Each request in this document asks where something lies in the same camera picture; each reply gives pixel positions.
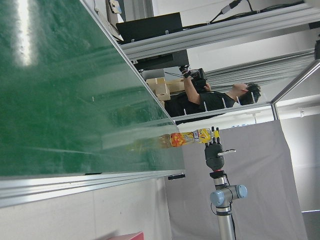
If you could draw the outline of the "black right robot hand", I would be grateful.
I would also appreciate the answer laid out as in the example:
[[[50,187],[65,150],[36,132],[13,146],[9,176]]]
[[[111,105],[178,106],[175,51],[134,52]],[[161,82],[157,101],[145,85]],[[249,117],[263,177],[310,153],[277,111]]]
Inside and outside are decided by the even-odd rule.
[[[213,171],[219,171],[225,164],[224,155],[228,153],[235,153],[235,149],[223,150],[223,146],[220,142],[219,128],[216,129],[212,126],[211,131],[213,133],[212,140],[205,144],[205,160],[206,165]]]

